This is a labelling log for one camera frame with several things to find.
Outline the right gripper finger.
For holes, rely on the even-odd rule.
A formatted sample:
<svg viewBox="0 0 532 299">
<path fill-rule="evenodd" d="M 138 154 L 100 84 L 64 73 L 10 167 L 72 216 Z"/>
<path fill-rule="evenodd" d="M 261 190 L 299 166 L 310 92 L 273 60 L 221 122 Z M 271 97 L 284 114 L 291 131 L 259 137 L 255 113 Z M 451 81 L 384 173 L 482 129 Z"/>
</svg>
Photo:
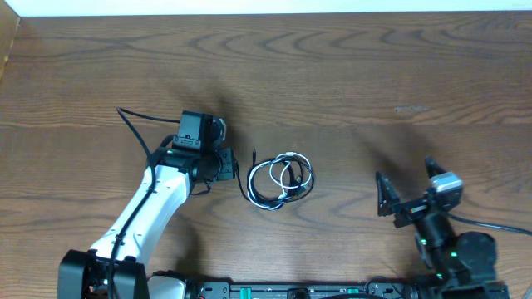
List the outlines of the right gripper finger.
<svg viewBox="0 0 532 299">
<path fill-rule="evenodd" d="M 431 156 L 425 157 L 424 163 L 429 179 L 446 173 L 446 170 L 443 169 Z"/>
<path fill-rule="evenodd" d="M 377 215 L 379 217 L 389 216 L 395 213 L 394 206 L 400 203 L 390 180 L 381 172 L 376 172 L 377 184 Z"/>
</svg>

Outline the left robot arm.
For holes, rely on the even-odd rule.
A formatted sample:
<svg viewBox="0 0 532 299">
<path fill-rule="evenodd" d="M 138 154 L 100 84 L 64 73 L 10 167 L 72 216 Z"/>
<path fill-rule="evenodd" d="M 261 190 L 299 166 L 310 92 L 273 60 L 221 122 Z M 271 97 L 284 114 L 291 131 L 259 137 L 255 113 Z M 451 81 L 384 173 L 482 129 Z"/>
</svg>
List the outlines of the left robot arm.
<svg viewBox="0 0 532 299">
<path fill-rule="evenodd" d="M 194 298 L 184 278 L 146 266 L 170 219 L 195 195 L 195 185 L 236 176 L 234 152 L 223 147 L 227 125 L 219 117 L 183 111 L 176 133 L 147 150 L 139 188 L 121 215 L 85 251 L 71 250 L 58 268 L 59 298 Z"/>
</svg>

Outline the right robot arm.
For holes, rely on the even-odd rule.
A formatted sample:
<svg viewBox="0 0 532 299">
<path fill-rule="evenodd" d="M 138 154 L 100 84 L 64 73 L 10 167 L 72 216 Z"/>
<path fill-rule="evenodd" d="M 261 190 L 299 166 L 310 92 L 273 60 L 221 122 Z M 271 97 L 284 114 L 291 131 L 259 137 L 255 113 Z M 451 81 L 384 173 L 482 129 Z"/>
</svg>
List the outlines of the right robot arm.
<svg viewBox="0 0 532 299">
<path fill-rule="evenodd" d="M 394 217 L 396 228 L 412 225 L 416 245 L 426 267 L 434 273 L 415 277 L 404 286 L 405 298 L 496 299 L 508 298 L 509 288 L 497 280 L 496 241 L 487 233 L 456 233 L 449 212 L 463 193 L 463 181 L 425 158 L 429 186 L 424 194 L 403 201 L 389 178 L 375 174 L 377 215 Z"/>
</svg>

